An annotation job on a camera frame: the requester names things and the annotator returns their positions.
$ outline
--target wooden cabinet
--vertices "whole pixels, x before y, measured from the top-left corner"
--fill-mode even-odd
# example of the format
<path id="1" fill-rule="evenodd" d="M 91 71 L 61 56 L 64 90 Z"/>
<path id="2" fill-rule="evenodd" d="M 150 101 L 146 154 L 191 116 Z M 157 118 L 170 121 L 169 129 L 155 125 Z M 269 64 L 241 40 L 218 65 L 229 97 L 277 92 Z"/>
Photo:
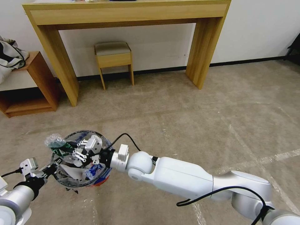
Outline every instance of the wooden cabinet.
<path id="1" fill-rule="evenodd" d="M 0 110 L 7 116 L 56 111 L 59 87 L 40 52 L 30 52 L 26 66 L 0 84 Z"/>

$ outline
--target beige carpet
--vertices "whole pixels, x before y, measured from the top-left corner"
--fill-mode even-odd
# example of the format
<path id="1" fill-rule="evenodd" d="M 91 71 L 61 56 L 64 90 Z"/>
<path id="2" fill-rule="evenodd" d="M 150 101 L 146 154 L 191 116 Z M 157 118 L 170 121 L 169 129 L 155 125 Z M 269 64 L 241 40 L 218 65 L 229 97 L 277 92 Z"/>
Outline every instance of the beige carpet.
<path id="1" fill-rule="evenodd" d="M 201 165 L 212 174 L 240 170 L 274 186 L 276 208 L 300 210 L 300 67 L 269 61 L 209 69 L 198 90 L 184 71 L 80 83 L 78 105 L 63 96 L 56 112 L 6 118 L 0 115 L 1 174 L 29 157 L 40 167 L 50 150 L 44 139 L 80 129 L 111 141 L 129 133 L 151 155 Z M 126 137 L 115 145 L 128 144 Z M 13 187 L 21 175 L 6 178 Z M 176 207 L 182 198 L 113 171 L 97 188 L 65 191 L 53 178 L 31 204 L 31 225 L 241 225 L 251 221 L 226 202 L 204 199 Z"/>

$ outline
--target wooden console table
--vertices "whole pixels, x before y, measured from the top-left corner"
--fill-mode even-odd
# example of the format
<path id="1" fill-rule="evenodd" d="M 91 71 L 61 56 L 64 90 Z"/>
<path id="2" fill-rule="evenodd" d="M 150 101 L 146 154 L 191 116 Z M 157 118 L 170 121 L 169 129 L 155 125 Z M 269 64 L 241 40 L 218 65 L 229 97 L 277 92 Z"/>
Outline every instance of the wooden console table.
<path id="1" fill-rule="evenodd" d="M 33 3 L 23 8 L 72 106 L 79 84 L 59 30 L 196 23 L 186 74 L 201 89 L 231 0 Z"/>

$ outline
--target white robotic arm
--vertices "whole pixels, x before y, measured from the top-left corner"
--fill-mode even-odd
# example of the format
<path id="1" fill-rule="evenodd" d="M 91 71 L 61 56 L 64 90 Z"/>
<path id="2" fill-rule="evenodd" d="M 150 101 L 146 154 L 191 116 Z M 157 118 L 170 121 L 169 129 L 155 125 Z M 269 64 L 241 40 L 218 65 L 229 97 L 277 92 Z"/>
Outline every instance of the white robotic arm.
<path id="1" fill-rule="evenodd" d="M 88 156 L 93 164 L 103 163 L 128 173 L 133 180 L 151 183 L 158 189 L 187 198 L 177 203 L 177 206 L 191 204 L 203 196 L 213 200 L 231 199 L 233 208 L 252 220 L 260 218 L 258 216 L 262 215 L 263 204 L 272 207 L 271 185 L 260 177 L 239 171 L 213 176 L 199 165 L 169 157 L 153 157 L 142 151 L 129 157 L 128 146 L 123 144 L 118 152 L 109 149 L 111 144 L 91 156 L 91 151 L 96 150 L 99 144 L 90 138 L 86 145 L 90 152 L 80 154 L 82 161 L 86 161 Z M 11 192 L 5 189 L 7 184 L 0 177 L 0 225 L 23 225 L 28 220 L 31 215 L 30 202 L 37 197 L 38 190 L 47 178 L 56 173 L 60 163 L 61 158 L 58 158 L 53 164 L 37 171 L 35 161 L 27 159 L 20 166 L 26 181 L 17 184 Z M 267 207 L 264 209 L 263 225 L 300 224 L 300 216 L 292 212 Z"/>
<path id="2" fill-rule="evenodd" d="M 123 165 L 114 168 L 121 172 L 127 172 L 133 180 L 151 183 L 158 189 L 190 200 L 225 187 L 237 186 L 256 192 L 263 198 L 267 206 L 273 206 L 271 202 L 271 184 L 255 175 L 240 171 L 229 171 L 220 176 L 212 176 L 199 165 L 169 157 L 157 158 L 142 151 L 134 153 L 128 159 L 128 148 L 124 145 L 121 145 L 119 153 L 115 152 L 114 155 L 112 165 Z M 214 195 L 209 195 L 209 197 L 213 200 L 231 199 L 233 208 L 252 220 L 257 218 L 263 206 L 257 195 L 240 188 L 223 190 Z M 179 203 L 177 206 L 187 205 L 187 201 L 181 203 L 183 204 Z M 283 210 L 267 209 L 263 225 L 284 224 L 300 224 L 300 216 Z"/>

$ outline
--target bubble wrap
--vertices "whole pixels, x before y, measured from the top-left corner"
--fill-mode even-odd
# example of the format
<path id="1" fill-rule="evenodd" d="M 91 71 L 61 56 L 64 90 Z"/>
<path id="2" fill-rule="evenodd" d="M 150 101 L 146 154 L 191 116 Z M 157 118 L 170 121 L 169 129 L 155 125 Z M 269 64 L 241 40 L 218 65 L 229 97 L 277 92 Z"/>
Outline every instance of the bubble wrap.
<path id="1" fill-rule="evenodd" d="M 44 141 L 48 148 L 59 148 L 66 144 L 66 140 L 60 134 L 54 133 Z"/>

